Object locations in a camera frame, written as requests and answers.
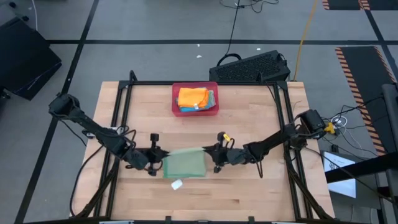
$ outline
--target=wooden tabletop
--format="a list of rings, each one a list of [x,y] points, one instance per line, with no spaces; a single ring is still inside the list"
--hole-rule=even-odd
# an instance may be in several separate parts
[[[93,118],[102,126],[111,124],[117,86],[118,82],[102,84]],[[150,133],[160,134],[158,145],[167,151],[210,146],[220,131],[235,138],[235,147],[242,147],[280,130],[275,102],[266,86],[219,86],[220,110],[216,116],[207,117],[175,117],[171,112],[171,92],[167,85],[133,86],[127,125],[137,130],[137,147],[150,146]],[[289,95],[294,115],[308,109],[303,83],[289,83]],[[287,121],[282,91],[280,96]],[[97,140],[88,140],[85,159],[99,147]],[[309,140],[308,147],[318,150],[315,140]],[[98,188],[104,153],[102,150],[97,154],[81,173],[73,200],[75,213],[83,209]],[[178,190],[171,188],[175,179],[162,178],[162,170],[151,177],[143,170],[125,169],[123,161],[112,219],[164,220],[171,216],[172,220],[247,221],[248,216],[254,216],[256,221],[294,221],[282,153],[283,147],[277,146],[264,158],[263,179],[259,178],[255,164],[225,166],[214,174],[214,163],[206,155],[206,177],[183,179]],[[307,150],[301,153],[309,191],[334,216],[320,156]],[[298,188],[297,191],[300,211],[305,217],[302,194]],[[104,194],[101,214],[107,199],[108,192]]]

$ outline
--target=green towel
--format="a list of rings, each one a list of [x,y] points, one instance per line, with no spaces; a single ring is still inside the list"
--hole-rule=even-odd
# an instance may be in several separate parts
[[[172,151],[163,163],[163,178],[206,176],[205,152],[201,147]]]

